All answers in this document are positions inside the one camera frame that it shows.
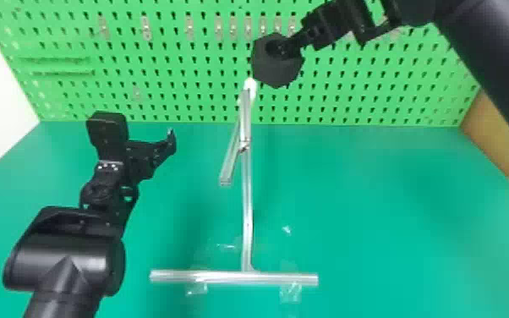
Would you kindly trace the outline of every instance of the metal stand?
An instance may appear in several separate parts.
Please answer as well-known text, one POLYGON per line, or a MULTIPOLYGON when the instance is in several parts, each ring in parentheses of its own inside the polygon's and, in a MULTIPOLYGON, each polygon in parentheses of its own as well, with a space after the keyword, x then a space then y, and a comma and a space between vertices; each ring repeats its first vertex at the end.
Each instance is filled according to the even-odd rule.
POLYGON ((256 97, 256 81, 247 79, 238 99, 239 118, 227 148, 219 176, 221 186, 231 185, 235 164, 242 156, 243 174, 243 252, 241 271, 176 271, 153 270, 152 282, 202 282, 232 285, 301 285, 318 286, 314 273, 260 272, 252 266, 253 253, 253 187, 251 162, 251 104, 256 97))

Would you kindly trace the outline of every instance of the black robotic arm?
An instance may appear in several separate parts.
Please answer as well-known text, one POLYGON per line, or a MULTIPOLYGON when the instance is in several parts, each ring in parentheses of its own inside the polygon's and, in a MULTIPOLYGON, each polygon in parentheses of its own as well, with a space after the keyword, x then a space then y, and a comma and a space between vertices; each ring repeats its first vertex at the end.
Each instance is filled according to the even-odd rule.
POLYGON ((155 143, 129 140, 124 115, 95 112, 87 120, 99 161, 79 207, 47 206, 6 261, 4 287, 33 292, 25 318, 92 318, 124 278, 122 236, 138 185, 176 151, 170 130, 155 143))
POLYGON ((386 16, 382 25, 375 25, 364 0, 335 0, 308 13, 293 36, 273 33, 255 41, 254 78, 274 88, 288 85, 302 68, 304 47, 320 50, 349 31, 363 46, 399 26, 433 22, 509 123, 509 0, 380 2, 386 16))

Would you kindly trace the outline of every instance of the green pegboard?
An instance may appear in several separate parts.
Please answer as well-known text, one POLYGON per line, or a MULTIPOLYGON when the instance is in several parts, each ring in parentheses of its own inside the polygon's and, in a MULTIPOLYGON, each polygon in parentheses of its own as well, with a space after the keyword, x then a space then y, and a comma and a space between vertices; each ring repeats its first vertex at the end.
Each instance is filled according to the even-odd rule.
MULTIPOLYGON (((0 49, 41 120, 109 110, 133 121, 230 123, 252 40, 262 29, 287 34, 291 21, 299 28, 319 3, 0 0, 0 49)), ((379 2, 369 4, 381 21, 379 2)), ((288 88, 263 86, 254 123, 460 124, 479 87, 434 26, 402 28, 365 48, 349 37, 306 49, 288 88)))

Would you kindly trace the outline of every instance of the green table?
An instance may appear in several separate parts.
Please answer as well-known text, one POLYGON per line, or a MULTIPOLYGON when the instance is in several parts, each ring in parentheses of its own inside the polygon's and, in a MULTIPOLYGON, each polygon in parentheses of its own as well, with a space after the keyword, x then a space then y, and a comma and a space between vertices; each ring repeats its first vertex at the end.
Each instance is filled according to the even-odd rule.
MULTIPOLYGON (((320 286, 150 284, 152 268, 240 261, 240 176, 217 184, 232 127, 171 127, 178 153, 141 184, 126 277, 98 317, 509 318, 509 182, 456 129, 254 126, 254 266, 320 286)), ((10 249, 43 206, 75 206, 95 163, 82 123, 43 123, 0 161, 0 317, 30 297, 3 289, 10 249)))

